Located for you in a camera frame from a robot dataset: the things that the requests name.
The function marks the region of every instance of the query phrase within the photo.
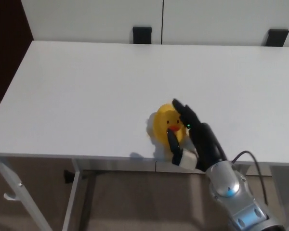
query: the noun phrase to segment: table top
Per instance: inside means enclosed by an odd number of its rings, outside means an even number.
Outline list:
[[[229,159],[289,165],[289,48],[236,46],[34,41],[0,104],[0,156],[163,160],[147,123],[174,97]]]

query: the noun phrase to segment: beige floor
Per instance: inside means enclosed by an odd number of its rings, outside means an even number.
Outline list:
[[[62,228],[71,184],[63,159],[9,158],[53,229]],[[257,177],[248,177],[255,196],[262,199]],[[269,206],[284,221],[274,183],[265,178]],[[38,228],[20,202],[6,201],[11,189],[0,175],[0,231]],[[147,172],[107,172],[97,177],[89,231],[222,231],[228,230],[224,211],[210,198],[203,175]]]

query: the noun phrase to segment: robotic arm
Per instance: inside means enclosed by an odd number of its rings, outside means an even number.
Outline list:
[[[172,105],[187,127],[195,146],[191,152],[182,149],[172,130],[167,130],[174,165],[203,171],[210,179],[212,197],[226,209],[229,224],[236,231],[285,231],[268,207],[256,201],[247,179],[227,160],[210,126],[201,123],[195,112],[174,99]]]

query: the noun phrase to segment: orange beak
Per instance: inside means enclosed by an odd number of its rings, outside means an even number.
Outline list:
[[[178,126],[169,126],[169,129],[172,130],[173,132],[180,130]]]

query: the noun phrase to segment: rubber duck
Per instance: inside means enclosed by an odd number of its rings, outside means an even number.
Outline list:
[[[180,121],[180,114],[174,109],[172,104],[162,105],[158,109],[153,122],[153,133],[155,138],[162,143],[165,148],[170,149],[167,129],[171,129],[175,133],[180,143],[186,136],[186,127],[183,126]]]

